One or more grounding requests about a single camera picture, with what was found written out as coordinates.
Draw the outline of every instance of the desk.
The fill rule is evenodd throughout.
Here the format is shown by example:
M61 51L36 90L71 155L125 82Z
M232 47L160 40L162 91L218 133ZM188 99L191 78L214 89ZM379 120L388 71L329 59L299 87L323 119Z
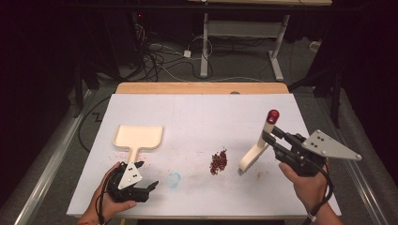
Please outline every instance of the desk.
M231 92L241 95L228 95ZM164 126L164 131L156 150L138 156L145 164L140 168L144 179L137 185L145 187L155 180L159 185L146 203L119 217L304 218L306 212L279 170L273 151L267 150L248 171L238 174L238 162L256 143L268 110L274 108L281 113L280 128L308 136L297 103L282 83L120 84L102 120L68 215L80 216L104 173L128 156L112 144L117 126L123 124ZM212 175L211 156L223 149L227 150L228 164L223 172ZM329 202L340 214L335 199Z
M331 0L207 0L206 4L229 3L229 4L257 4L257 5L304 5L306 7L330 6ZM201 77L207 77L208 63L208 36L229 36L229 37L253 37L253 38L277 38L273 51L268 52L268 57L274 71L276 81L283 81L283 74L278 63L278 52L281 48L284 32L290 15L284 15L282 22L237 22L237 21L212 21L208 19L208 13L204 18L203 53L201 61Z

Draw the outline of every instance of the finger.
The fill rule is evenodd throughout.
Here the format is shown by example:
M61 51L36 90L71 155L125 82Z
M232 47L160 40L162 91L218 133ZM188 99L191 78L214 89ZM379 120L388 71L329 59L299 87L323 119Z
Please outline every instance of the finger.
M284 176L286 176L286 178L289 179L293 184L295 184L298 181L299 179L298 174L289 165L287 165L284 162L281 162L279 163L279 168L283 172Z
M115 203L112 207L112 210L116 214L131 209L136 205L137 205L136 201L125 201L125 202Z

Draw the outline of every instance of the cable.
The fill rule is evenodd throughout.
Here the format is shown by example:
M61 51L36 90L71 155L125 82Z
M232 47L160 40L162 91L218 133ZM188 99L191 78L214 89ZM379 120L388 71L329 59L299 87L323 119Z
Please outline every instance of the cable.
M208 40L207 38L205 38L205 37L203 37L203 36L195 37L195 38L191 41L191 43L188 45L187 50L190 49L191 44L193 44L193 42L194 42L195 40L200 39L200 38L201 38L201 39L204 39L205 41L207 41L207 43L210 45L210 53L207 55L207 57L209 57L209 56L213 53L213 45L211 44L210 40Z
M162 44L155 44L155 43L149 43L148 44L148 49L150 48L150 46L161 46L161 48L159 49L159 50L152 50L152 51L155 51L155 52L158 52L158 53L171 53L171 54L178 54L178 55L182 55L182 53L180 53L180 52L178 52L178 51L176 51L175 49L173 49L173 48L170 48L170 47L168 47L168 46L164 46L164 45L162 45ZM169 50L172 50L172 52L160 52L160 50L162 50L163 48L166 48L166 49L169 49Z
M228 55L232 54L235 50L246 49L248 47L258 47L262 43L264 43L264 41L266 40L266 38L257 37L252 44L246 44L246 43L243 43L243 42L245 42L245 41L253 41L253 40L252 39L246 39L246 38L242 38L241 40L239 40L239 38L238 39L233 39L231 37L222 38L222 37L216 37L216 36L208 36L208 38L215 38L215 39L218 39L218 40L227 41L231 45L231 46L215 45L214 44L214 40L211 40L213 49L216 49L216 48L224 48L224 49L225 48L231 48L231 50L228 53L225 53L225 54L214 54L214 51L213 51L213 55L219 56L219 57L228 56Z
M257 80L255 78L248 78L248 77L230 77L230 78L223 78L223 79L219 79L219 80L215 80L215 81L209 81L209 82L210 83L214 83L214 82L217 83L217 82L229 81L229 80L234 80L234 79L244 79L244 80L250 80L250 81L263 83L263 81Z
M97 216L99 217L99 224L107 224L109 221L105 223L105 218L103 217L102 214L102 205L103 205L103 195L106 193L105 189L108 187L109 180L111 177L114 175L115 171L117 168L114 168L105 178L105 181L102 185L102 189L100 192L100 195L96 199L96 212Z
M82 146L82 148L83 148L87 153L89 153L90 150L83 144L82 136L81 136L81 130L82 130L83 123L84 123L85 119L88 117L88 115L91 114L91 113L94 111L94 109L96 109L102 102L106 101L106 100L109 99L109 98L111 98L111 96L108 96L108 97L104 98L104 99L101 100L99 103L97 103L93 108L91 108L91 110L83 117L82 123L80 123L80 125L79 125L79 127L78 127L77 137L78 137L78 139L79 139L79 143L80 143L80 145Z
M304 220L303 225L308 225L311 222L313 222L313 220L316 219L315 215L318 213L319 209L322 207L322 205L324 205L325 203L328 202L328 200L331 198L331 196L333 195L333 190L334 190L334 185L331 182L331 179L329 177L329 175L322 169L320 168L318 165L316 165L316 163L314 163L313 161L311 161L308 158L305 158L305 160L307 162L309 162L312 166L316 167L321 173L322 175L325 177L325 179L327 180L328 186L329 186L329 191L328 194L326 195L326 197L324 197L324 199L316 206L314 207L314 209L312 209L308 215L308 217Z
M138 33L137 39L140 39L141 34L143 34L143 38L142 38L142 40L141 40L141 44L140 44L140 46L138 47L138 48L141 48L141 46L143 46L143 44L144 44L144 42L145 42L145 29L144 29L144 27L143 27L142 25L140 25L140 24L138 24L138 23L136 24L136 26L140 28L140 32Z
M159 73L158 73L158 70L157 70L157 63L156 63L157 60L155 59L155 57L152 54L149 54L148 57L151 59L149 61L152 62L152 64L153 64L153 68L152 69L155 69L155 75L153 75L151 77L148 77L147 79L150 80L152 77L156 77L154 82L157 82L158 78L159 78Z

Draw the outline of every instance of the black cable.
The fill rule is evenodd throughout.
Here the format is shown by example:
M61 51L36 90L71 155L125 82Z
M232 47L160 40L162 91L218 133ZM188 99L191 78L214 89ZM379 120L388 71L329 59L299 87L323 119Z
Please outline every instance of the black cable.
M242 40L237 40L237 39L232 39L232 38L228 38L230 39L232 42L234 42L235 44L239 44L239 45L243 45L244 47L240 47L240 48L236 48L236 49L246 49L248 47L258 47L260 46L262 43L264 43L264 41L266 40L263 37L259 37L255 40L255 42L253 44L246 44L243 41L251 41L248 39L242 39Z
M331 196L333 195L333 190L334 190L334 185L331 182L331 179L329 177L329 175L318 165L316 165L316 163L312 162L310 159L305 158L307 162L309 162L312 166L316 167L321 173L322 175L325 177L325 179L328 182L328 186L329 186L329 191L328 194L326 195L326 197L324 197L324 199L314 207L314 209L312 209L309 213L309 216L304 220L303 225L308 225L312 222L312 218L311 217L315 217L315 215L318 213L319 209L322 207L322 205L324 205L325 203L328 202L328 200L331 198Z
M97 216L99 217L99 224L105 224L105 218L103 217L103 214L102 214L103 195L106 193L105 189L108 187L109 180L114 175L116 169L117 168L113 169L106 176L105 181L104 181L104 183L102 185L102 189L101 189L100 195L96 199L96 212L97 212Z
M181 55L178 52L162 52L162 51L155 51L155 53L163 53L163 54L171 54L171 55Z
M179 38L173 37L171 35L163 34L162 32L152 31L151 34L154 36L158 36L159 40L165 39L165 38L171 39L173 41L173 43L175 43L179 46L182 46L184 48L187 47L187 45L189 44L189 42L184 39L179 39Z
M81 130L82 130L83 123L84 123L85 119L88 117L89 114L91 114L102 102L106 101L106 100L109 99L109 98L111 98L111 96L108 96L108 97L104 98L104 99L101 100L99 103L97 103L93 108L91 108L91 110L83 117L82 123L80 123L80 125L79 125L79 127L78 127L78 130L77 130L77 137L78 137L78 139L79 139L79 143L80 143L80 145L82 146L82 148L83 148L87 153L89 153L90 150L83 144L82 136L81 136Z
M147 60L148 62L150 62L150 63L152 63L152 67L148 67L146 64L145 64L145 66L144 66L144 72L145 72L145 76L144 76L144 78L141 78L141 79L139 79L138 81L140 81L140 80L151 80L153 77L156 77L156 79L155 79L155 81L152 81L152 82L157 82L158 81L158 78L159 78L159 72L158 72L158 70L157 70L157 66L158 66L158 60L157 60L157 58L155 58L152 54L151 54L151 51L150 50L146 50L145 51L145 55L146 55L146 57L148 57L149 59ZM151 71L153 71L153 70L155 70L155 74L154 75L150 75L150 73L151 73Z
M177 65L179 65L179 64L189 64L189 65L191 65L192 76L199 79L199 77L197 77L196 74L195 74L195 68L194 68L193 63L191 63L191 62L179 62L179 63L176 63L176 64L171 65L170 67L166 67L165 69L172 68L172 67L177 66Z
M185 57L180 57L180 58L174 59L174 60L172 60L172 61L163 62L163 64L170 64L170 63L174 63L174 62L176 62L176 61L179 61L179 60L182 60L182 59L185 59Z
M235 51L235 43L234 43L234 41L233 41L231 38L222 39L222 40L228 40L228 42L231 44L231 46L230 46L230 47L227 47L227 46L222 46L222 45L212 45L212 46L213 46L213 49L216 49L216 48L231 48L231 49L229 50L228 53L225 53L225 54L216 54L216 53L213 53L214 56L225 57L225 56L228 56L228 55L231 55L231 54L234 53L234 51Z
M140 61L140 64L137 66L137 68L131 72L129 75L127 75L126 77L124 77L124 79L130 79L132 77L135 77L136 75L138 75L144 68L144 60Z
M156 56L157 61L159 61L159 65L163 65L164 64L164 57L161 54L156 53L156 52L153 52L153 54Z
M149 47L154 45L154 44L155 43L153 43L153 42L148 42L148 48L147 49L149 50ZM150 51L157 53L157 52L159 52L160 50L162 50L164 48L163 44L159 44L159 45L161 45L161 47L158 50L155 49L155 50L150 50Z

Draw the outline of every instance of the wooden table edge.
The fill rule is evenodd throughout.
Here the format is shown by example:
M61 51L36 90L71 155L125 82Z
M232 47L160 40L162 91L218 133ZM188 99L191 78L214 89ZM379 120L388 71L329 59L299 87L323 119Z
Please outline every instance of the wooden table edge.
M122 82L116 94L289 94L281 82Z

